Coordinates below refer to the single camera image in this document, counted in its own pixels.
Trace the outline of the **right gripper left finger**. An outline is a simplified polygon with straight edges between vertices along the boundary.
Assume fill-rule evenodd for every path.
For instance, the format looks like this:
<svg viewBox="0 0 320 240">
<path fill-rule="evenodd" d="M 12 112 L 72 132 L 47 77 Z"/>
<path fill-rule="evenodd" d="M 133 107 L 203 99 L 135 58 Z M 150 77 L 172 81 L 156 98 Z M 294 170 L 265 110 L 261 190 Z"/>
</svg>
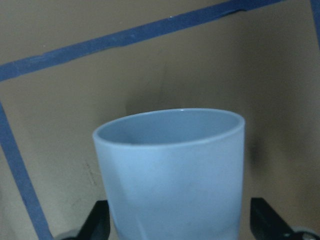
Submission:
<svg viewBox="0 0 320 240">
<path fill-rule="evenodd" d="M 110 213 L 107 200 L 98 200 L 82 225 L 76 240 L 108 240 Z"/>
</svg>

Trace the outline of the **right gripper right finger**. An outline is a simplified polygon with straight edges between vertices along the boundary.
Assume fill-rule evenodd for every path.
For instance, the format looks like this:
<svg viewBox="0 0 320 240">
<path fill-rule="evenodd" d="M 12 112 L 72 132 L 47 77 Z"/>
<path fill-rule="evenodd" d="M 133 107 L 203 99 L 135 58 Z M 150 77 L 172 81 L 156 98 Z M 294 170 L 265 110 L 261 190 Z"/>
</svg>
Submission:
<svg viewBox="0 0 320 240">
<path fill-rule="evenodd" d="M 318 240 L 310 230 L 294 230 L 262 197 L 250 200 L 250 230 L 256 240 Z"/>
</svg>

